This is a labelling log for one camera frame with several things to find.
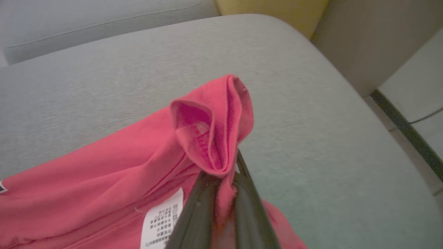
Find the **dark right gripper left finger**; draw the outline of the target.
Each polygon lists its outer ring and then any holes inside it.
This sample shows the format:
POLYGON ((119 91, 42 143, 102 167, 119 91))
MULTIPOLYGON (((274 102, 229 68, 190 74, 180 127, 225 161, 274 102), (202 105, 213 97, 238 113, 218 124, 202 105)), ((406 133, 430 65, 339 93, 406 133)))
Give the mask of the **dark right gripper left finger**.
POLYGON ((210 249, 221 180, 201 171, 184 205, 166 249, 210 249))

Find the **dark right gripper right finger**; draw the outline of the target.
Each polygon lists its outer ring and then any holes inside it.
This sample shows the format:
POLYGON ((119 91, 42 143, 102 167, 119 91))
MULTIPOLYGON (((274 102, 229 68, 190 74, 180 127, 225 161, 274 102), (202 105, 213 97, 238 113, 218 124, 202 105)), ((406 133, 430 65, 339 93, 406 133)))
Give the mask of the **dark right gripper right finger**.
POLYGON ((240 151, 234 175, 235 238, 238 249, 280 249, 280 243, 240 151))

